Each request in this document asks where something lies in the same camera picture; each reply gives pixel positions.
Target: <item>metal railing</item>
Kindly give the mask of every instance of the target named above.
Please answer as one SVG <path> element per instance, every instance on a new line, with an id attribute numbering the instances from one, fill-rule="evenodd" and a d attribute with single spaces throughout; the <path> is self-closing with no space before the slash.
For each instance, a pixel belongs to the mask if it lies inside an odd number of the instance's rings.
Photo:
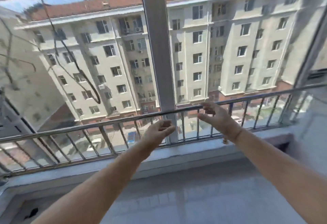
<path id="1" fill-rule="evenodd" d="M 255 132 L 290 125 L 308 103 L 306 90 L 325 87 L 327 84 L 308 85 L 301 88 L 245 96 L 217 102 L 243 127 Z M 296 93 L 291 120 L 281 122 L 289 110 L 285 103 Z M 176 114 L 178 143 L 165 142 L 160 147 L 181 145 L 223 137 L 222 134 L 196 118 L 202 106 L 188 106 L 171 111 L 109 120 L 30 135 L 0 139 L 0 171 L 5 176 L 55 169 L 94 160 L 114 158 L 135 144 L 149 124 L 167 115 Z"/>

